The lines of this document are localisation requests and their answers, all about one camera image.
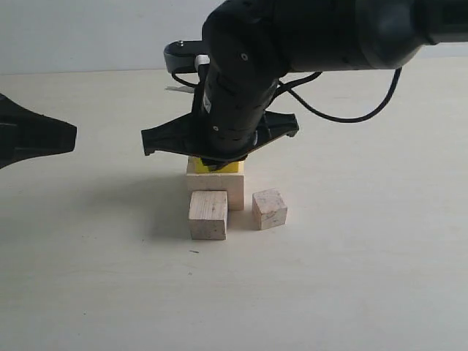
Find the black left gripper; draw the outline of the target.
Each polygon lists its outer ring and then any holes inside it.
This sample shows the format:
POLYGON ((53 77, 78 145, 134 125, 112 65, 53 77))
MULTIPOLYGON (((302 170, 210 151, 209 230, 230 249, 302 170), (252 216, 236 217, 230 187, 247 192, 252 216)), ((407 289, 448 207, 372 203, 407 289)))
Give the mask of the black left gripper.
POLYGON ((1 95, 1 167, 75 149, 76 126, 30 111, 1 95))

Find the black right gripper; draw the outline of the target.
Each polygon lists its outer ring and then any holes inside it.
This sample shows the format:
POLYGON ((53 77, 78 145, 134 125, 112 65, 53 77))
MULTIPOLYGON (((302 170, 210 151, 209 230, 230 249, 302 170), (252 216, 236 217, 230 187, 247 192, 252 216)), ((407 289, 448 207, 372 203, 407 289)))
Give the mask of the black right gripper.
POLYGON ((267 109, 276 90, 276 78, 229 77, 213 65, 199 74, 192 110, 181 117, 141 132, 143 152, 195 156, 219 169, 299 130, 295 115, 267 109))

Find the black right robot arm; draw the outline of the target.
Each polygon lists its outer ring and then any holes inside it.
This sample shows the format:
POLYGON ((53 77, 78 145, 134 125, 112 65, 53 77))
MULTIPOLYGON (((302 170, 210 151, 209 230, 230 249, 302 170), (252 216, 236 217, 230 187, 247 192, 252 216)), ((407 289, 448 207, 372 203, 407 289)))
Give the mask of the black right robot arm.
POLYGON ((421 47, 466 41, 465 1, 225 1, 199 40, 165 47, 172 77, 195 73, 199 81, 189 113, 142 131, 144 153, 194 156, 217 170, 297 133, 293 114, 268 110, 293 89, 285 75, 399 76, 421 47))

